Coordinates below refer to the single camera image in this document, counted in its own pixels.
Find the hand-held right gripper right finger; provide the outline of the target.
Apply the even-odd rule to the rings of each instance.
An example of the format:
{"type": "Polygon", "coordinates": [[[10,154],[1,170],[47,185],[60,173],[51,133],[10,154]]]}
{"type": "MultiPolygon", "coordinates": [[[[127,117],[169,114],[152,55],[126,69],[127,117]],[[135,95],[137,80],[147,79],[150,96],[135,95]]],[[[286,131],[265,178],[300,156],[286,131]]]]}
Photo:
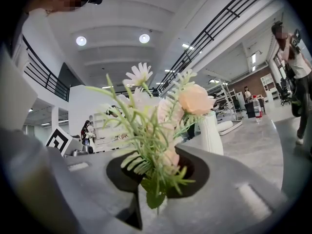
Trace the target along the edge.
{"type": "Polygon", "coordinates": [[[181,156],[208,167],[205,184],[190,197],[169,199],[145,234],[262,234],[287,202],[279,188],[243,163],[179,144],[181,156]]]}

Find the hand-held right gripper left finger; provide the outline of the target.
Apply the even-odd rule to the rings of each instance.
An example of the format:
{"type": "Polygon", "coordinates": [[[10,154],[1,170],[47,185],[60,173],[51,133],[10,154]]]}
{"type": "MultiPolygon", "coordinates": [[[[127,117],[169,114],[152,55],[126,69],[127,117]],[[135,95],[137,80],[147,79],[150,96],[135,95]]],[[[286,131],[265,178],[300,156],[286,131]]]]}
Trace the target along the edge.
{"type": "Polygon", "coordinates": [[[61,188],[85,234],[143,234],[138,186],[142,176],[110,152],[63,159],[61,188]]]}

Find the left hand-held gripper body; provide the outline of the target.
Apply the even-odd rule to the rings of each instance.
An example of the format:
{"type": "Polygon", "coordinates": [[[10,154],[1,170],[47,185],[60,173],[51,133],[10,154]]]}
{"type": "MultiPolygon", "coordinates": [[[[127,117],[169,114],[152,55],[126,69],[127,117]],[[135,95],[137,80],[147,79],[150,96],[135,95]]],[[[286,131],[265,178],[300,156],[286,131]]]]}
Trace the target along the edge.
{"type": "Polygon", "coordinates": [[[61,156],[81,156],[93,154],[93,147],[83,145],[79,136],[71,136],[62,128],[56,127],[46,141],[47,147],[57,148],[61,156]]]}

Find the white ribbed vase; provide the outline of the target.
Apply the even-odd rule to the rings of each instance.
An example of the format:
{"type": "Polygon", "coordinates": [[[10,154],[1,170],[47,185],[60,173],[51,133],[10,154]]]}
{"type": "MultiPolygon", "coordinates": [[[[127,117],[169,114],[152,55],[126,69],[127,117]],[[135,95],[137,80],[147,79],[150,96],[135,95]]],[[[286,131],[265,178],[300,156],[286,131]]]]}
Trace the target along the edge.
{"type": "Polygon", "coordinates": [[[217,130],[215,112],[211,111],[205,115],[198,125],[201,132],[202,149],[209,153],[223,156],[223,145],[217,130]]]}

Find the pink artificial flowers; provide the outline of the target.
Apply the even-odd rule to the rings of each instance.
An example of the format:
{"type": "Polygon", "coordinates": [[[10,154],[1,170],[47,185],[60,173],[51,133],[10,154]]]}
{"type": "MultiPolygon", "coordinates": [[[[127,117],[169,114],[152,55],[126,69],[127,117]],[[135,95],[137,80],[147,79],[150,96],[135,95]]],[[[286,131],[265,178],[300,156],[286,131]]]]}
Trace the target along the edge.
{"type": "Polygon", "coordinates": [[[118,94],[112,85],[107,89],[91,87],[111,98],[104,123],[125,136],[126,147],[117,153],[126,179],[122,190],[133,191],[142,186],[147,206],[158,210],[165,200],[194,195],[207,181],[209,168],[205,162],[178,149],[183,134],[208,115],[215,99],[193,82],[196,73],[178,74],[178,81],[167,96],[154,96],[148,89],[151,67],[139,63],[127,73],[123,84],[134,91],[118,94]]]}

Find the white oval dish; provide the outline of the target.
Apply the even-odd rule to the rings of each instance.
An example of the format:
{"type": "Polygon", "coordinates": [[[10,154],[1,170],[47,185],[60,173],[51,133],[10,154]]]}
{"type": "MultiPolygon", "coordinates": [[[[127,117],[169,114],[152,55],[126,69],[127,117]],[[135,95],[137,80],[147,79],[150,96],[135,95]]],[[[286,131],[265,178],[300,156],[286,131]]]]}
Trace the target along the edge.
{"type": "Polygon", "coordinates": [[[233,122],[232,121],[225,121],[225,122],[221,122],[217,124],[217,130],[218,132],[223,132],[226,131],[228,129],[230,129],[231,127],[233,127],[233,122]]]}

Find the curved black balcony railing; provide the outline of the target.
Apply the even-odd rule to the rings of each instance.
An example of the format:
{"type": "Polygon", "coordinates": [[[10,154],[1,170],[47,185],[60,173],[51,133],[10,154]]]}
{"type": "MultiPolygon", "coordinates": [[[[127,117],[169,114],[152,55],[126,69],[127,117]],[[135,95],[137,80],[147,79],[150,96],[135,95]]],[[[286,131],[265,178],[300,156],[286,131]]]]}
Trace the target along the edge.
{"type": "Polygon", "coordinates": [[[25,74],[49,92],[68,102],[70,88],[60,81],[59,78],[45,65],[30,46],[24,35],[22,35],[22,40],[26,45],[28,55],[28,61],[24,68],[25,74]]]}

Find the white tray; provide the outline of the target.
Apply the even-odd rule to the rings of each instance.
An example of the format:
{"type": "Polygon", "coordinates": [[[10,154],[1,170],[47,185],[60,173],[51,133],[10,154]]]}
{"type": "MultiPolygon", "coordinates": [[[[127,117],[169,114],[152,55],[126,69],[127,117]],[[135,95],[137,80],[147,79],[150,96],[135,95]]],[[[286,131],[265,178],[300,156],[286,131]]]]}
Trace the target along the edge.
{"type": "Polygon", "coordinates": [[[219,134],[220,134],[221,136],[228,134],[229,132],[235,130],[236,128],[238,128],[239,126],[242,125],[242,121],[241,121],[241,120],[235,120],[235,121],[232,121],[232,122],[233,122],[233,124],[234,124],[233,127],[231,127],[230,129],[228,129],[228,130],[226,130],[226,131],[219,132],[219,134]]]}

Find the person's grey hoodie torso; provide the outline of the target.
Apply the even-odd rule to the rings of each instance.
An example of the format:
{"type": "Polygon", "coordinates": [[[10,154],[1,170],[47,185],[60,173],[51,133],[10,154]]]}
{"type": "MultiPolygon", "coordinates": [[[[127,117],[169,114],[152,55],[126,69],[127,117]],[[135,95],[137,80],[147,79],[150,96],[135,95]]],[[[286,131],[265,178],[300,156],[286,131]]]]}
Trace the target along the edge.
{"type": "Polygon", "coordinates": [[[0,44],[0,129],[21,130],[38,97],[23,77],[29,57],[22,27],[28,17],[28,13],[18,13],[0,44]]]}

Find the black fabric chair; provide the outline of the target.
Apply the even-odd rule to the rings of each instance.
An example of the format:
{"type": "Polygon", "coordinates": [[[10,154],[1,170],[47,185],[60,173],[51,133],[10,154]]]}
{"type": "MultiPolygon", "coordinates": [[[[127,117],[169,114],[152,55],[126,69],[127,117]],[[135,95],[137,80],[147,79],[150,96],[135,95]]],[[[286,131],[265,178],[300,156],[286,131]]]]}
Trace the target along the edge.
{"type": "Polygon", "coordinates": [[[254,105],[252,102],[246,103],[245,109],[246,109],[248,118],[254,118],[255,117],[254,105]]]}

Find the red cap plastic bottle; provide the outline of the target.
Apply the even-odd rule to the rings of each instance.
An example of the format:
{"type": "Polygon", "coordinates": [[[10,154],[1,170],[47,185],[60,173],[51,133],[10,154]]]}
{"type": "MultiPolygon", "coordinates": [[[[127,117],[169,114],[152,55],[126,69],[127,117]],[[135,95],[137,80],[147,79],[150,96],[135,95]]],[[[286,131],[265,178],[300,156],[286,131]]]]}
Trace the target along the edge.
{"type": "Polygon", "coordinates": [[[262,119],[262,108],[256,95],[253,96],[253,109],[256,122],[259,122],[262,119]]]}

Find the white metal shelving rack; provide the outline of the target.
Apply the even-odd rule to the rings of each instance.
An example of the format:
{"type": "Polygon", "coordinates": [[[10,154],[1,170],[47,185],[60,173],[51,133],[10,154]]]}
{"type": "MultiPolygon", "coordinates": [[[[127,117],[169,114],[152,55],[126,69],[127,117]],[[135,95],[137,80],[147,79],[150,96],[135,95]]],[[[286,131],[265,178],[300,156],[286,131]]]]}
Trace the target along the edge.
{"type": "Polygon", "coordinates": [[[216,99],[213,110],[216,114],[217,122],[238,120],[234,103],[237,100],[235,90],[230,90],[226,81],[214,81],[216,81],[216,84],[209,88],[207,92],[216,99]]]}

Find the white display cabinet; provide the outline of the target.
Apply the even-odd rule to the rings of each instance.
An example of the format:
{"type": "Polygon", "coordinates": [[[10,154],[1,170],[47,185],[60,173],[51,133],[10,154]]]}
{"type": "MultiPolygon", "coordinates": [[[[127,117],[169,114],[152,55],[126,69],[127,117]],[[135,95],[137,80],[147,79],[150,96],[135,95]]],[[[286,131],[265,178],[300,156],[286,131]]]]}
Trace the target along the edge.
{"type": "Polygon", "coordinates": [[[260,80],[265,91],[269,91],[270,89],[275,87],[274,79],[271,73],[261,77],[260,80]]]}

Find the black office chair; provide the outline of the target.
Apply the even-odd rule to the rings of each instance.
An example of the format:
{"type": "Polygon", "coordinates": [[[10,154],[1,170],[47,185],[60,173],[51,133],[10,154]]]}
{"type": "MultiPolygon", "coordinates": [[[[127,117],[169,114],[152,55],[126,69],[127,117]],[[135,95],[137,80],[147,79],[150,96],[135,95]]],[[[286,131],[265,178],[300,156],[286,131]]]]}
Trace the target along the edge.
{"type": "Polygon", "coordinates": [[[284,104],[291,103],[291,97],[290,93],[288,92],[287,86],[286,86],[286,81],[281,78],[280,82],[276,83],[276,89],[278,91],[278,94],[280,96],[280,104],[284,106],[284,104]]]}

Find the long black balcony railing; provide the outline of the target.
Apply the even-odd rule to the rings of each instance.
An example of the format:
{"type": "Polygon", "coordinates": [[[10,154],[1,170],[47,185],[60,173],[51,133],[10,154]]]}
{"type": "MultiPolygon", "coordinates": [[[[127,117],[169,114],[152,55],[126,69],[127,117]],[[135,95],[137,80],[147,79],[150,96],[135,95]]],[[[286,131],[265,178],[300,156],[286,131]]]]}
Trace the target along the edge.
{"type": "Polygon", "coordinates": [[[169,72],[156,87],[157,94],[161,94],[168,85],[181,73],[215,38],[233,21],[259,0],[231,0],[197,35],[197,37],[183,51],[181,56],[169,69],[169,72]]]}

